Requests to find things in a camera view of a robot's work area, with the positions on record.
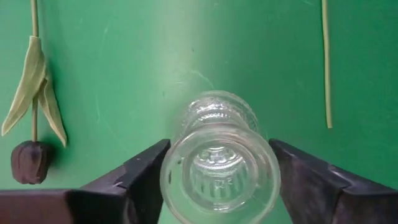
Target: green backdrop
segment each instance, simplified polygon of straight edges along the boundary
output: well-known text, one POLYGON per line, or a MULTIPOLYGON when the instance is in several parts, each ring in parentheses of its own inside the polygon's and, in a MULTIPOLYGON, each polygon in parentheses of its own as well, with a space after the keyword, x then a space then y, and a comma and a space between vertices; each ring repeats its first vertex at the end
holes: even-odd
MULTIPOLYGON (((79 187, 170 137, 200 91, 244 98, 265 138, 398 188, 398 1, 331 0, 334 128, 325 124, 320 0, 39 0, 40 34, 69 137, 42 185, 11 175, 27 115, 0 139, 0 189, 79 187)), ((21 77, 29 1, 0 0, 0 118, 21 77)), ((165 208, 159 223, 176 223, 165 208)), ((281 201, 266 223, 290 223, 281 201)))

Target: green background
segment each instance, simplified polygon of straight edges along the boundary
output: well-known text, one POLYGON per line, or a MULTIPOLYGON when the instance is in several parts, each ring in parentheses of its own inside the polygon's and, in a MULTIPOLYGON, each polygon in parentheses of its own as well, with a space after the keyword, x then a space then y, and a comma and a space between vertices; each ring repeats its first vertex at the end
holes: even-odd
MULTIPOLYGON (((79 187, 171 136, 173 108, 210 89, 256 112, 265 138, 398 188, 398 1, 329 3, 334 128, 325 124, 320 0, 39 0, 69 137, 42 185, 11 175, 30 116, 0 139, 0 189, 79 187)), ((0 118, 22 74, 29 1, 0 0, 0 118)), ((159 223, 176 223, 165 208, 159 223)), ((266 223, 290 223, 279 201, 266 223)))

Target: plant stem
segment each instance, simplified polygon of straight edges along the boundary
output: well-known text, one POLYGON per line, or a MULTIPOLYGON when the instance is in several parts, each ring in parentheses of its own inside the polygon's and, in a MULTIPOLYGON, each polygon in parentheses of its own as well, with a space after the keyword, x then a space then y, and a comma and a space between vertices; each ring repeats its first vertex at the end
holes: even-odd
MULTIPOLYGON (((39 22, 37 19, 37 0, 30 0, 30 10, 32 11, 32 31, 33 36, 39 36, 39 22)), ((37 141, 37 95, 32 102, 32 141, 37 141)))
POLYGON ((330 100, 330 43, 328 26, 328 2, 322 0, 322 29, 323 29, 323 52, 325 59, 325 109, 326 124, 328 128, 333 127, 331 120, 331 100, 330 100))

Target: pale green leaf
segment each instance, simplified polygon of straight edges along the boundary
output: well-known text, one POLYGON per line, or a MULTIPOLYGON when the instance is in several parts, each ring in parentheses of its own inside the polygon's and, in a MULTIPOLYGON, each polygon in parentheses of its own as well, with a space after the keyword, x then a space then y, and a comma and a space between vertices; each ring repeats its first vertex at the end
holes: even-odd
POLYGON ((61 113, 58 108, 57 98, 55 97, 51 76, 47 71, 37 96, 44 115, 50 123, 50 127, 61 140, 63 146, 66 147, 67 134, 63 128, 61 113))
POLYGON ((1 128, 1 135, 5 135, 25 115, 33 97, 38 92, 45 76, 44 54, 40 39, 31 36, 29 48, 26 52, 24 71, 19 82, 17 92, 12 101, 10 111, 1 128))

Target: glass jar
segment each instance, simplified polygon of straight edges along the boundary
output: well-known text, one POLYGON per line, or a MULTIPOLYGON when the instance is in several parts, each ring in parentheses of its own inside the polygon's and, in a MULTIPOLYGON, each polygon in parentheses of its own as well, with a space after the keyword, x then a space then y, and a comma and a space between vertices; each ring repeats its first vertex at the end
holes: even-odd
POLYGON ((279 165, 249 105, 207 91, 179 118, 160 172, 165 203, 182 223, 258 223, 280 189, 279 165))

